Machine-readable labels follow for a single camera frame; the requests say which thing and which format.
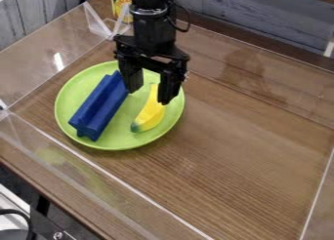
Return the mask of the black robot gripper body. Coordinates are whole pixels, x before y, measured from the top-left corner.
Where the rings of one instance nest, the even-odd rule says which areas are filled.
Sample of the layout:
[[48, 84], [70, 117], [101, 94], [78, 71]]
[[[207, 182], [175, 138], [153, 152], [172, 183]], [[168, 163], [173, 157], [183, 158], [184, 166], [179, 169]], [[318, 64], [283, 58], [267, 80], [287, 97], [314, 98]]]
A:
[[176, 25], [176, 7], [163, 4], [159, 8], [129, 7], [133, 17], [133, 34], [116, 35], [114, 56], [135, 60], [141, 69], [160, 74], [164, 69], [180, 69], [187, 73], [189, 56], [176, 47], [176, 31], [187, 32], [188, 27]]

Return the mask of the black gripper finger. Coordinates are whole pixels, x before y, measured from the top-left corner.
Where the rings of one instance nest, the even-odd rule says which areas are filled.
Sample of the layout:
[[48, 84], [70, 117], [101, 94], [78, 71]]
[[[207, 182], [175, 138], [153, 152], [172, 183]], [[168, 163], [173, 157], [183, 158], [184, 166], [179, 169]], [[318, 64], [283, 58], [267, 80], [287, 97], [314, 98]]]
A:
[[164, 69], [160, 72], [157, 87], [157, 101], [167, 105], [176, 95], [184, 81], [184, 72], [180, 69]]
[[118, 56], [118, 69], [125, 87], [132, 94], [143, 86], [143, 73], [139, 63], [128, 57]]

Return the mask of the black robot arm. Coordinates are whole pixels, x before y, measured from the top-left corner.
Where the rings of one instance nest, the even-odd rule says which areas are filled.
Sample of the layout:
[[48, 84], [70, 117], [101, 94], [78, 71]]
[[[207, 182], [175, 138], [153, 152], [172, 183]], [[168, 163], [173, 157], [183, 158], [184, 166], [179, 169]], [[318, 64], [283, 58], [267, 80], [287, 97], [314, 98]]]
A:
[[167, 105], [181, 88], [187, 76], [189, 55], [175, 45], [176, 31], [189, 26], [176, 25], [175, 0], [132, 0], [133, 35], [114, 36], [114, 58], [125, 87], [131, 93], [143, 86], [145, 69], [160, 74], [156, 101]]

